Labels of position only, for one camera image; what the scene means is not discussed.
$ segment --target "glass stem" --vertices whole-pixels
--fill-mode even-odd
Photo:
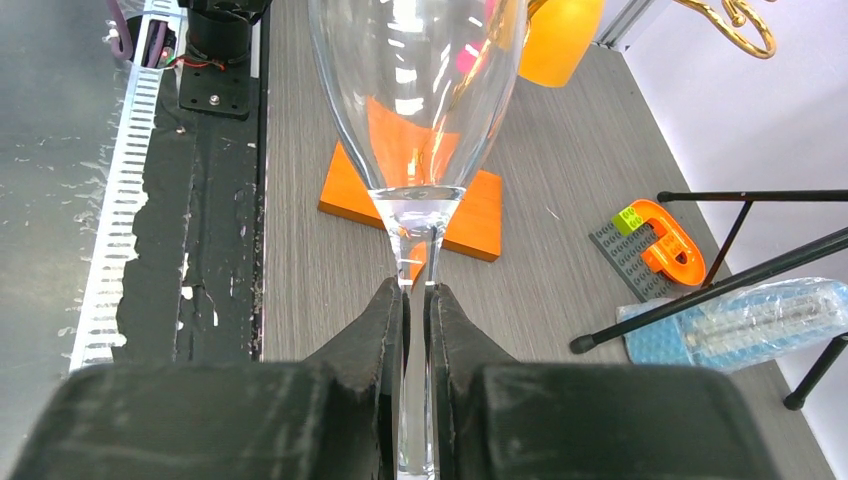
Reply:
[[[429,345],[424,335],[427,291],[436,282],[444,228],[390,232],[404,309],[404,363],[398,426],[398,479],[436,478]]]

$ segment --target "green lego block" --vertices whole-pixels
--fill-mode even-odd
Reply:
[[[644,225],[645,220],[636,213],[633,207],[627,207],[612,217],[612,224],[622,236],[626,237]]]

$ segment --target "white perforated strip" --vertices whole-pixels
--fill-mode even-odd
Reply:
[[[152,19],[167,21],[172,30],[181,31],[180,9],[175,0],[147,0],[145,11],[156,13],[145,15],[139,38],[147,38]],[[139,51],[144,48],[146,45],[138,47]],[[71,372],[112,362],[111,348],[126,341],[118,333],[115,314],[124,293],[124,266],[136,257],[133,220],[147,202],[142,175],[161,79],[160,70],[142,68],[137,63],[132,66],[71,354]]]

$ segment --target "yellow cup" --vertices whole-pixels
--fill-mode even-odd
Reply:
[[[533,13],[518,74],[543,87],[563,87],[595,38],[604,0],[530,3]]]

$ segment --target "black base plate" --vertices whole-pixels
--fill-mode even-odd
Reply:
[[[180,107],[220,117],[247,119],[250,115],[250,61],[203,68],[185,66],[180,79]],[[218,96],[213,105],[210,99]]]

